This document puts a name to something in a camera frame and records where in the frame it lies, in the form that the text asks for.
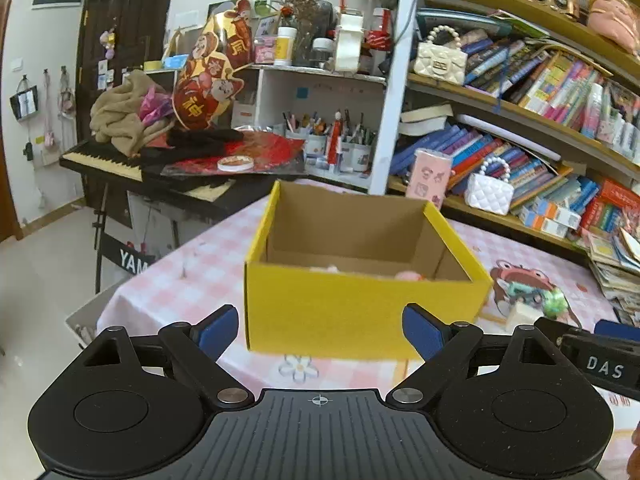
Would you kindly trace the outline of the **person right hand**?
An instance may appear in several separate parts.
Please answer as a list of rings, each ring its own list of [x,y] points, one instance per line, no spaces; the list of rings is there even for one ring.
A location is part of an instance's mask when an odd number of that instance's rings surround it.
[[[629,480],[640,480],[640,424],[631,436],[631,443],[634,445],[634,450],[628,458],[626,473]]]

